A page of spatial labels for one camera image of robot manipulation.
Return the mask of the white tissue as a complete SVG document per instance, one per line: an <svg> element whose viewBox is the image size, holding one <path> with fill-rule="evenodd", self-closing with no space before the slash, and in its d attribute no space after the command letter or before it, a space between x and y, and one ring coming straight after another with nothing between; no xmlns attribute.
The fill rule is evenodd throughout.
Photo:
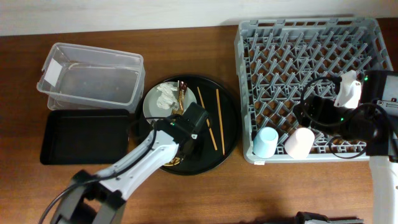
<svg viewBox="0 0 398 224"><path fill-rule="evenodd" d="M157 87L157 90L161 92L161 95L156 101L156 104L159 108L168 110L177 103L177 99L175 97L175 92L178 90L177 87L170 83L161 83Z"/></svg>

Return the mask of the yellow bowl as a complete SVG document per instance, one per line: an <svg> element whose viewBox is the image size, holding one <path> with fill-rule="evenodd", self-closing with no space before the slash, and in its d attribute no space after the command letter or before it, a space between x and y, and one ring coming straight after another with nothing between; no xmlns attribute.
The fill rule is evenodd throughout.
<svg viewBox="0 0 398 224"><path fill-rule="evenodd" d="M164 166L166 167L170 167L170 166L177 166L181 163L181 158L179 157L174 157L170 162L164 164Z"/></svg>

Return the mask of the grey plate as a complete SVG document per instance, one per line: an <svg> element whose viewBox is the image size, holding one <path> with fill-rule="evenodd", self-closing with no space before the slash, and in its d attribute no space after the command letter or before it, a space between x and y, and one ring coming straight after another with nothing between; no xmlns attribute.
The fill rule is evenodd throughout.
<svg viewBox="0 0 398 224"><path fill-rule="evenodd" d="M164 83L170 83L173 86L178 88L178 82L164 82ZM157 87L160 84L156 85L152 89L149 90L148 94L144 98L143 102L143 113L145 118L149 118L147 121L149 123L152 122L151 118L163 118L163 117L168 117L172 115L172 110L177 109L178 106L178 90L175 92L175 97L177 99L177 103L174 104L170 109L164 110L162 108L159 108L156 104L156 101L158 97L161 95L161 92L157 90ZM191 103L196 103L197 99L194 95L194 93L191 91L191 89L187 88L187 92L185 94L185 99L183 101L183 106L184 106L184 112L187 110L189 105Z"/></svg>

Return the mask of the brown foil wrapper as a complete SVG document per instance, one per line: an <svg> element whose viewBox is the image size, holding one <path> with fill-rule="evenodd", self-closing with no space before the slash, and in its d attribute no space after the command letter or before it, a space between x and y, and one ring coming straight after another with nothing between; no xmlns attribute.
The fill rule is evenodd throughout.
<svg viewBox="0 0 398 224"><path fill-rule="evenodd" d="M183 81L178 81L178 106L177 109L172 110L172 114L183 115L184 106L183 101L187 92L187 84Z"/></svg>

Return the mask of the pink cup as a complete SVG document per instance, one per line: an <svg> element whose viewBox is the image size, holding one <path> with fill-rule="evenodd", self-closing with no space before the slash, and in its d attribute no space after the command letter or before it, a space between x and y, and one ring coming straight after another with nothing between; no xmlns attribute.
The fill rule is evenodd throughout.
<svg viewBox="0 0 398 224"><path fill-rule="evenodd" d="M314 140L315 135L310 129L298 128L286 140L285 151L293 159L305 159L310 154Z"/></svg>

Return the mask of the blue cup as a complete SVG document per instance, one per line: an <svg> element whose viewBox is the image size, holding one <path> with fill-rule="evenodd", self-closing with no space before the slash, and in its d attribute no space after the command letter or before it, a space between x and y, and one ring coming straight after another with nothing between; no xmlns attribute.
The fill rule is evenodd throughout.
<svg viewBox="0 0 398 224"><path fill-rule="evenodd" d="M279 135L272 127L261 128L253 141L253 153L264 159L275 154Z"/></svg>

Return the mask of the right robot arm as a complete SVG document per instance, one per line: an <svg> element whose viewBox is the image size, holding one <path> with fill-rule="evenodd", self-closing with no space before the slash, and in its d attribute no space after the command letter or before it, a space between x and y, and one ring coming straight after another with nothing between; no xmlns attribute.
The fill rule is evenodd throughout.
<svg viewBox="0 0 398 224"><path fill-rule="evenodd" d="M397 223L397 72L367 70L361 80L355 71L328 77L337 97L329 100L306 95L307 89L324 81L309 81L293 112L300 125L316 129L335 141L361 141L369 156L373 179L374 223Z"/></svg>

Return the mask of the grey dishwasher rack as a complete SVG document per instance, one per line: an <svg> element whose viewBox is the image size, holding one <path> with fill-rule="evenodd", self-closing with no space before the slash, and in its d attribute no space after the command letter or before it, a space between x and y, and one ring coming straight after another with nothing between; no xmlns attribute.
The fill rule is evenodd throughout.
<svg viewBox="0 0 398 224"><path fill-rule="evenodd" d="M243 122L243 155L254 165L291 163L284 144L298 128L293 107L305 85L355 70L391 70L377 20L355 17L263 19L239 24L234 41ZM316 83L306 95L336 98L334 84ZM275 154L256 156L253 141L264 127L279 135Z"/></svg>

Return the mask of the left wooden chopstick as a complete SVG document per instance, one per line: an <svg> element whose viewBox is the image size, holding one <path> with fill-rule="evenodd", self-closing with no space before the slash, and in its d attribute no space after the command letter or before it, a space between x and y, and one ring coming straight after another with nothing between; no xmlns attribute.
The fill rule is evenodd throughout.
<svg viewBox="0 0 398 224"><path fill-rule="evenodd" d="M197 92L198 92L198 94L199 94L201 106L203 107L203 109L205 109L205 104L204 104L203 97L202 97L202 95L201 95L201 91L200 91L200 88L199 88L199 87L197 87ZM213 131L212 131L212 129L211 129L210 120L207 119L207 120L206 120L206 123L207 123L207 125L208 125L208 130L209 130L209 134L210 134L210 137L211 137L211 141L212 141L212 143L213 143L213 147L214 147L215 151L217 151L218 148L217 148L216 141L215 141L215 138L214 138L214 135L213 135Z"/></svg>

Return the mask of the wooden chopstick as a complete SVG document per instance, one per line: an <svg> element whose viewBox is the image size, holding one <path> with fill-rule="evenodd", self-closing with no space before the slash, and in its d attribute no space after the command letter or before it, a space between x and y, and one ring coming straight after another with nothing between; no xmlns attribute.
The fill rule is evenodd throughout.
<svg viewBox="0 0 398 224"><path fill-rule="evenodd" d="M199 88L199 87L197 87L197 92L198 92L198 94L199 94L201 106L203 107L203 109L205 109L205 104L204 104L203 97L202 97L202 95L201 95L201 91L200 91L200 88ZM211 141L212 141L212 143L213 143L213 147L214 147L215 151L217 151L218 148L217 148L216 141L215 141L215 138L214 138L214 135L213 135L213 131L212 131L212 129L211 129L210 120L207 119L207 120L206 120L206 123L207 123L207 125L208 125L208 130L209 130L209 134L210 134L210 137L211 137Z"/></svg>
<svg viewBox="0 0 398 224"><path fill-rule="evenodd" d="M221 114L221 100L220 100L219 89L216 89L216 100L217 100L218 119L219 119L220 134L221 134L221 147L222 147L223 156L225 156L224 131L223 131L223 121L222 121L222 114Z"/></svg>

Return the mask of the round black tray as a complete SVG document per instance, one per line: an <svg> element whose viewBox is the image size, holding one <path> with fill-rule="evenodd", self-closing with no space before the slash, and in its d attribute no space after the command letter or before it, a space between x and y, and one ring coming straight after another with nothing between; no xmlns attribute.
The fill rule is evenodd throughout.
<svg viewBox="0 0 398 224"><path fill-rule="evenodd" d="M198 144L191 157L182 160L177 166L162 166L160 169L177 175L198 175L219 166L232 153L241 133L241 113L238 110L236 99L222 84L199 75L178 75L167 78L164 81L177 82L179 80L187 83L189 89L194 93L198 104L200 104L200 98L197 87L200 88L205 109L210 115L211 129L218 150L215 151L213 147L209 130L203 128L205 133L199 136ZM216 89L219 89L220 92L225 156L223 156L221 147Z"/></svg>

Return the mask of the right wooden chopstick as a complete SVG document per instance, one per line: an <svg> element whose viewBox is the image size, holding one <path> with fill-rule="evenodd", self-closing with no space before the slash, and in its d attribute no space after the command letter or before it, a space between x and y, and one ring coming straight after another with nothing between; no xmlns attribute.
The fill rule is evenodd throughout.
<svg viewBox="0 0 398 224"><path fill-rule="evenodd" d="M222 147L223 156L225 156L224 131L223 131L223 121L222 121L222 114L221 114L221 100L220 100L219 89L216 89L216 100L217 100L218 119L219 119L220 134L221 134L221 147Z"/></svg>

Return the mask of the black rectangular tray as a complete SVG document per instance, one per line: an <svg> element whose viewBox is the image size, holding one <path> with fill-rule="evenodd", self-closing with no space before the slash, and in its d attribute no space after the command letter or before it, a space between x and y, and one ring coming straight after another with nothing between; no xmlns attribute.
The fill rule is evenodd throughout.
<svg viewBox="0 0 398 224"><path fill-rule="evenodd" d="M114 164L127 154L129 125L125 109L54 110L47 117L40 162Z"/></svg>

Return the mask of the clear plastic bin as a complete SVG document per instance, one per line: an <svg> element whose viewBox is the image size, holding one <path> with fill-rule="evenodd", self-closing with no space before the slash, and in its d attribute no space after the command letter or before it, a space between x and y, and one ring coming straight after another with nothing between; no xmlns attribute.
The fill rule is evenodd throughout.
<svg viewBox="0 0 398 224"><path fill-rule="evenodd" d="M44 80L51 59L63 68L56 87ZM135 112L146 71L139 54L86 45L53 44L37 90L65 103Z"/></svg>

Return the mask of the white label on bin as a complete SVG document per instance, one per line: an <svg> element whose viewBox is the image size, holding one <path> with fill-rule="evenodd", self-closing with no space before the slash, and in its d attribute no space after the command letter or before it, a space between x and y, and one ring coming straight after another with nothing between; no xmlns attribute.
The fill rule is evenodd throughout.
<svg viewBox="0 0 398 224"><path fill-rule="evenodd" d="M44 80L56 87L58 78L62 71L62 66L54 59L51 59L49 66L45 72Z"/></svg>

